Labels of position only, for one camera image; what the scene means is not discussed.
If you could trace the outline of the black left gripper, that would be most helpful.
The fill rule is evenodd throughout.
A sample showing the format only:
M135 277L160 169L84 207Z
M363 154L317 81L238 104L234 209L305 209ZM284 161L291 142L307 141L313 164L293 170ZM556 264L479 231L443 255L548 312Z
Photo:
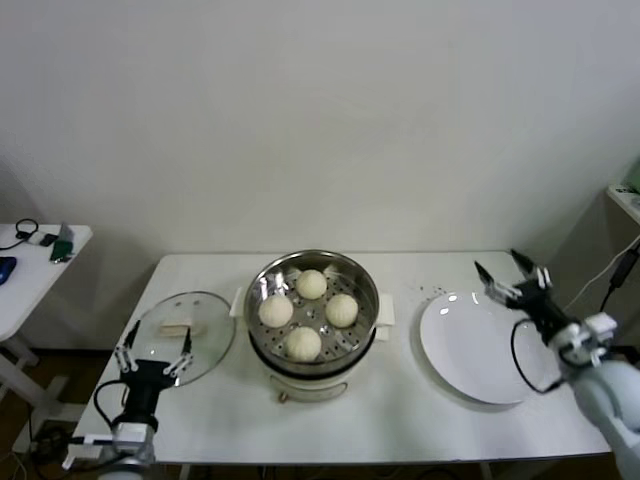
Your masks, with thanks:
M175 384L193 362L191 328L184 336L179 357L172 363L154 360L136 361L132 347L138 333L140 321L136 321L126 334L124 341L114 350L120 372L120 380L127 386L128 395L119 423L157 423L155 416L160 394Z

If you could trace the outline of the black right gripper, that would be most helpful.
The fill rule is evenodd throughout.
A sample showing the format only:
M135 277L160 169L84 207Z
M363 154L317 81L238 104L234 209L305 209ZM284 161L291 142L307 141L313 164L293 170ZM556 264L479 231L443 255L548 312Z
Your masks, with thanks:
M512 288L496 281L475 261L474 266L484 285L485 295L509 309L525 312L535 324L543 343L548 345L560 331L570 325L570 317L552 300L551 290L540 287L552 285L549 270L515 249L511 249L510 254L517 268L528 280Z

